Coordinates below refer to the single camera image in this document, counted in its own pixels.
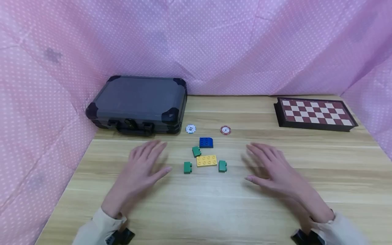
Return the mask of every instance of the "checkerboard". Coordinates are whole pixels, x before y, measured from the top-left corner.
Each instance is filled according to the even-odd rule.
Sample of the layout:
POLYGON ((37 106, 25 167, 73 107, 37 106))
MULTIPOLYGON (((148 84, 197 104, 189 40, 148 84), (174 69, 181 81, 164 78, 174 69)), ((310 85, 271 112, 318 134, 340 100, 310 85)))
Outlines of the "checkerboard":
POLYGON ((343 101, 278 98, 276 109, 281 127, 349 131, 358 126, 343 101))

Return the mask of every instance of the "sleeve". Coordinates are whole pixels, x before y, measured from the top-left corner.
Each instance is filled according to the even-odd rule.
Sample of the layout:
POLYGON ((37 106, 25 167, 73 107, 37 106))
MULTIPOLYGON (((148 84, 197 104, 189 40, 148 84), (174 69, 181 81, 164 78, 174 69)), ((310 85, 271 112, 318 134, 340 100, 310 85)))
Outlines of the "sleeve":
POLYGON ((106 245, 106 239, 118 230, 127 219, 109 217, 101 208, 93 218, 79 228, 72 245, 106 245))
POLYGON ((338 212, 334 220, 323 224, 311 222, 311 226, 312 231, 325 241, 325 245, 369 245, 364 235, 338 212))

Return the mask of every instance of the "pink polka dot fabric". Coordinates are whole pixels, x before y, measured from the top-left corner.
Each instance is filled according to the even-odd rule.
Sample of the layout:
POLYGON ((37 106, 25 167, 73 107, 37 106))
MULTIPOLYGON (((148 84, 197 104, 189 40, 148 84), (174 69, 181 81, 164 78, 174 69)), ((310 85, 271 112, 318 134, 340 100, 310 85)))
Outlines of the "pink polka dot fabric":
POLYGON ((0 240, 33 244, 94 136, 114 74, 190 94, 343 94, 392 157, 392 2, 0 2, 0 240))

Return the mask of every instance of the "wrist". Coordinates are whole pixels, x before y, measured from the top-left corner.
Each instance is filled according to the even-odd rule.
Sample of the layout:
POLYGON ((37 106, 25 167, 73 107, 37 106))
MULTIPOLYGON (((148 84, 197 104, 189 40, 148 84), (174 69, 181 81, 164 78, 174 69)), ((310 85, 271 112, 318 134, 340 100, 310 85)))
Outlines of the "wrist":
POLYGON ((121 212, 124 201, 118 195, 112 194, 110 191, 102 202, 101 209, 109 217, 117 219, 118 214, 121 212))
POLYGON ((299 195, 298 202, 316 223, 327 223, 335 218, 334 212, 314 189, 313 191, 299 195))

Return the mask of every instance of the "black briefcase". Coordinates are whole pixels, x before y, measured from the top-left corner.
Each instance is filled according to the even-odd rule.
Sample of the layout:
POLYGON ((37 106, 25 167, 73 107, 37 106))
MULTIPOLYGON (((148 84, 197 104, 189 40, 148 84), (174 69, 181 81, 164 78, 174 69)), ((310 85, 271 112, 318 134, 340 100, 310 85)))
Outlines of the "black briefcase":
POLYGON ((176 134, 186 102, 187 85, 181 78, 112 76, 86 116, 101 129, 125 135, 176 134))

